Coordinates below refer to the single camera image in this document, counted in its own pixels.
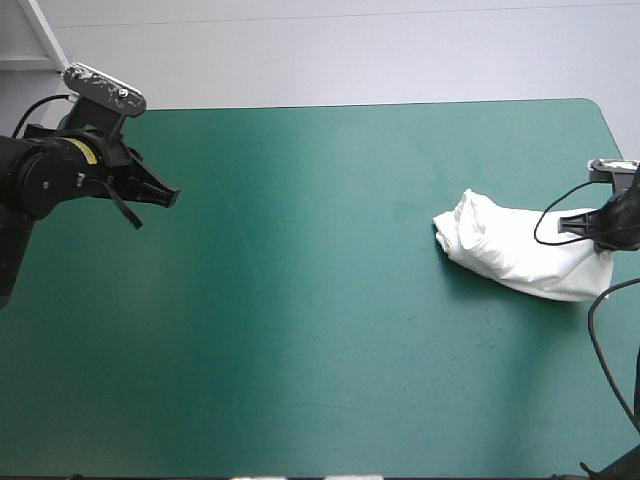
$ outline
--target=white object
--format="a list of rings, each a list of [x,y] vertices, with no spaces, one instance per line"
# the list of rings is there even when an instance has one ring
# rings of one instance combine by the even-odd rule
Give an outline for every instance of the white object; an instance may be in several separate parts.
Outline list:
[[[576,238],[558,233],[558,219],[592,209],[550,212],[538,238],[560,242]],[[433,219],[436,239],[451,260],[507,287],[566,302],[593,300],[609,287],[611,252],[596,253],[592,240],[541,245],[533,228],[542,212],[499,207],[467,189],[454,210]]]

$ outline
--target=table surface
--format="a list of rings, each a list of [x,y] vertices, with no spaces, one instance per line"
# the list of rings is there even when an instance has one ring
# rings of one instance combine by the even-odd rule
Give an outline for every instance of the table surface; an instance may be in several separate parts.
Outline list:
[[[98,199],[36,226],[0,312],[1,474],[534,476],[635,446],[588,304],[464,270],[431,221],[467,187],[541,210],[618,157],[594,103],[165,110],[126,132],[181,197],[133,205],[140,231]],[[633,293],[599,317],[628,395]]]

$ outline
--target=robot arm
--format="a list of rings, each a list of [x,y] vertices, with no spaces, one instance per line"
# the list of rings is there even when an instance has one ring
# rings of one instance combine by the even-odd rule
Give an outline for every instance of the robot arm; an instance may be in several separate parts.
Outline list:
[[[11,296],[34,222],[58,203],[111,198],[140,228],[125,200],[171,207],[180,193],[124,143],[124,120],[146,109],[139,91],[80,63],[63,79],[78,98],[61,129],[28,125],[22,139],[0,136],[0,308]]]

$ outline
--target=white fabric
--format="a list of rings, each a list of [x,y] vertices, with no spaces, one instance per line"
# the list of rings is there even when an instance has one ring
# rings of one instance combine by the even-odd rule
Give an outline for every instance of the white fabric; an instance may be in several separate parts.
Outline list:
[[[558,233],[558,218],[591,209],[550,212],[538,238],[559,242],[576,238]],[[533,228],[542,212],[499,207],[484,195],[465,190],[454,210],[433,219],[436,239],[451,260],[521,292],[580,302],[609,287],[611,252],[596,253],[592,240],[563,246],[541,245]]]

